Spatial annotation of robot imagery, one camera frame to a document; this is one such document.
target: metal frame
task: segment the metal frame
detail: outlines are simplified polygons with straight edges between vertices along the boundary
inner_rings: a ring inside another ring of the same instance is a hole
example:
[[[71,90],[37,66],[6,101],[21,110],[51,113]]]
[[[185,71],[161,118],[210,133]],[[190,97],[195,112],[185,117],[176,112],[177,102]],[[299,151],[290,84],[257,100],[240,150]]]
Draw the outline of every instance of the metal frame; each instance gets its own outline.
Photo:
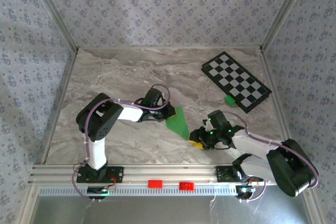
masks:
[[[78,186],[80,192],[87,196],[87,186]],[[111,187],[109,194],[106,197],[118,196],[237,196],[235,185],[207,185],[195,186],[193,191],[180,190],[179,186],[164,186],[162,189],[152,189],[148,186],[117,186]],[[78,193],[73,186],[40,186],[39,196],[78,196]]]
[[[43,136],[43,139],[45,140],[46,144],[45,144],[45,148],[44,148],[44,151],[41,157],[41,164],[45,164],[47,160],[48,152],[50,150],[51,139],[53,137],[53,134],[56,128],[56,124],[57,124],[58,117],[59,117],[59,114],[62,108],[63,100],[65,97],[65,93],[67,91],[68,83],[70,80],[72,69],[75,64],[76,57],[77,57],[77,53],[68,59],[67,64],[64,67],[64,73],[60,81],[60,87],[63,87],[63,88],[61,89],[61,92],[58,94],[59,97],[56,97],[54,101],[54,106],[56,106],[56,111],[50,115],[48,121],[50,122],[51,127],[50,127],[50,130],[46,131],[45,135]]]
[[[276,112],[278,122],[280,124],[281,137],[283,140],[289,139],[291,138],[291,133],[289,131],[287,119],[283,112],[283,107],[279,101],[279,94],[278,94],[277,89],[275,88],[275,84],[274,84],[275,82],[269,71],[268,62],[266,60],[265,55],[261,52],[261,50],[258,53],[258,56],[259,56],[259,59],[262,65],[262,69],[265,73],[266,83],[273,91],[273,93],[270,95],[270,98],[272,99],[272,102],[273,102],[272,104]],[[322,201],[320,197],[318,196],[317,189],[314,188],[314,189],[305,190],[303,192],[303,197],[304,197],[304,201],[306,203],[307,210],[308,210],[312,223],[313,224],[328,223],[327,215],[321,206]]]
[[[296,0],[284,0],[284,2],[282,3],[281,7],[279,8],[278,14],[274,18],[270,28],[268,29],[264,37],[264,41],[262,42],[263,44],[261,47],[263,48],[263,52],[266,52],[268,50],[272,41],[277,36],[278,31],[285,22],[288,13],[292,9],[295,1]]]
[[[71,33],[68,30],[68,27],[64,23],[59,11],[57,10],[56,5],[53,3],[53,0],[42,0],[42,2],[46,7],[46,9],[48,10],[50,16],[53,18],[56,27],[64,37],[64,40],[68,44],[69,48],[73,52],[77,52],[76,43],[72,38]]]
[[[123,183],[117,184],[117,194],[114,196],[204,196],[204,195],[236,195],[236,185],[245,185],[246,183],[218,183],[215,175],[216,166],[231,164],[115,164],[115,166],[124,167]],[[41,190],[45,189],[69,189],[72,187],[71,176],[73,174],[73,165],[35,165],[33,166],[26,195],[22,201],[21,209],[15,224],[30,223],[37,196]],[[164,188],[173,191],[145,191],[139,192],[134,189],[147,188],[148,180],[160,179],[164,182]],[[180,182],[193,182],[195,192],[179,192],[178,185]],[[102,186],[106,184],[77,184],[81,190],[88,186]]]

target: green cube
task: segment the green cube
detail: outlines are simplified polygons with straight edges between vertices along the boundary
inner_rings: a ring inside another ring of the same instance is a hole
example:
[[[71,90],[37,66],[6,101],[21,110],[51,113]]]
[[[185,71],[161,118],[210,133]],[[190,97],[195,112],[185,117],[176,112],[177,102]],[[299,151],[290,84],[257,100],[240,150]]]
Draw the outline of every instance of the green cube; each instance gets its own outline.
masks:
[[[233,99],[231,96],[227,96],[225,99],[225,102],[229,105],[234,105],[236,103],[235,99]]]

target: black and white checkerboard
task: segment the black and white checkerboard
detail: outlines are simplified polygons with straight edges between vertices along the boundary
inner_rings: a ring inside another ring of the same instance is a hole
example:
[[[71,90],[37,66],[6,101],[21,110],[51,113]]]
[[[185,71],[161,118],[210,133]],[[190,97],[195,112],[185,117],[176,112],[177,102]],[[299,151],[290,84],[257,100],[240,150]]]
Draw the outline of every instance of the black and white checkerboard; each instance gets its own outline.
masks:
[[[226,52],[204,63],[202,71],[246,113],[272,93]]]

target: table surface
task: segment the table surface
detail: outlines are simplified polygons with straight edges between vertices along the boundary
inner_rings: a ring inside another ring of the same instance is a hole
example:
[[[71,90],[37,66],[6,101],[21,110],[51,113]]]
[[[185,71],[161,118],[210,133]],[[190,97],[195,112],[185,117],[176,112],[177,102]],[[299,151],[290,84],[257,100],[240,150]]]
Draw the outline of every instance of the table surface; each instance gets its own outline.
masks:
[[[135,101],[151,85],[165,83],[173,106],[183,106],[189,131],[215,110],[240,115],[252,132],[280,139],[272,101],[267,98],[246,114],[225,104],[226,94],[201,72],[203,63],[223,49],[96,49],[79,50],[51,140],[48,164],[74,164],[85,159],[85,145],[75,122],[77,114],[100,92]],[[259,58],[241,50],[225,49],[247,70],[266,84]],[[241,125],[234,116],[228,120]],[[108,162],[126,163],[231,163],[241,152],[196,149],[168,130],[165,122],[117,121],[106,137]]]

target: floral wallpaper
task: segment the floral wallpaper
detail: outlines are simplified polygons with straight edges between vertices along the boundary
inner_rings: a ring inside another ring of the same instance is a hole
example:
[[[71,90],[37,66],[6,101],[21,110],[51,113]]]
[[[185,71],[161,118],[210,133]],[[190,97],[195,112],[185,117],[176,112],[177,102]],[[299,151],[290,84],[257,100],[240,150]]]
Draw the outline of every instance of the floral wallpaper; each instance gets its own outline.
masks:
[[[79,47],[261,45],[283,0],[53,0]]]
[[[41,0],[0,4],[0,223],[13,223],[73,54]]]
[[[320,172],[320,196],[336,223],[336,0],[297,0],[266,55],[292,137]]]

